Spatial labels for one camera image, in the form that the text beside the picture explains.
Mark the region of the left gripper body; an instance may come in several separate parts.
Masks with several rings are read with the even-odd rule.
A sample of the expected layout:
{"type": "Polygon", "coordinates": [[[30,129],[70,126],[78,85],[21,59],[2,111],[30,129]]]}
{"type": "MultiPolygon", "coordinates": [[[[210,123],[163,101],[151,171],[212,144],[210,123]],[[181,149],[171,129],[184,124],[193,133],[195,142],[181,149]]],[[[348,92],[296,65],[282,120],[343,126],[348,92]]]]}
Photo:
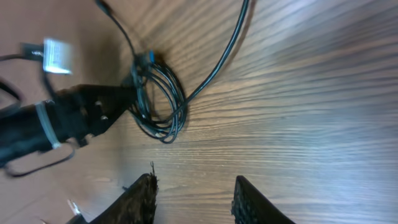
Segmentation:
{"type": "Polygon", "coordinates": [[[85,146],[87,135],[105,133],[136,99],[131,86],[76,85],[54,91],[46,85],[51,102],[37,104],[39,146],[58,146],[74,138],[85,146]]]}

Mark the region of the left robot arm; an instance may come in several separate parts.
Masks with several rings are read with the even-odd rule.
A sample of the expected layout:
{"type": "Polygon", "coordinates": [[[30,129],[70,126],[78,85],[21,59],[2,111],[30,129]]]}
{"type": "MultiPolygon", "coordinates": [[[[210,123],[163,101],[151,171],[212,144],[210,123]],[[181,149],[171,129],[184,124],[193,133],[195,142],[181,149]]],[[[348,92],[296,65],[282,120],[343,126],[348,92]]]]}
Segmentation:
{"type": "Polygon", "coordinates": [[[125,86],[77,85],[56,92],[49,101],[19,108],[1,118],[1,167],[56,142],[106,132],[135,102],[135,89],[125,86]]]}

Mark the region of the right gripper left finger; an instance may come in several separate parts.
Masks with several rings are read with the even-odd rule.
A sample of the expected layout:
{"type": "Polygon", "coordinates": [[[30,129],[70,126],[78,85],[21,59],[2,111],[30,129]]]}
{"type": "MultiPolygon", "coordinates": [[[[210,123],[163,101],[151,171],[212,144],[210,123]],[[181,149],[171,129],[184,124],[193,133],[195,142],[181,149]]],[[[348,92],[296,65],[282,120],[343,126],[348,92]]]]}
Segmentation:
{"type": "Polygon", "coordinates": [[[121,194],[104,212],[88,222],[75,210],[67,224],[153,224],[159,190],[154,163],[150,173],[142,174],[132,185],[124,187],[121,194]]]}

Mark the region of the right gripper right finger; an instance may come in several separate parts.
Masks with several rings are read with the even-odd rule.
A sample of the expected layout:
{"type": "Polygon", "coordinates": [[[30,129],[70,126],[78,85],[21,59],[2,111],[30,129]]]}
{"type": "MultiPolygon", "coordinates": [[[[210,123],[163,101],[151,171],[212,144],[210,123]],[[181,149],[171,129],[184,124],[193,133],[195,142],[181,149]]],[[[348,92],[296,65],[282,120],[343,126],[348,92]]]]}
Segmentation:
{"type": "Polygon", "coordinates": [[[243,175],[236,177],[231,214],[236,224],[295,224],[243,175]]]}

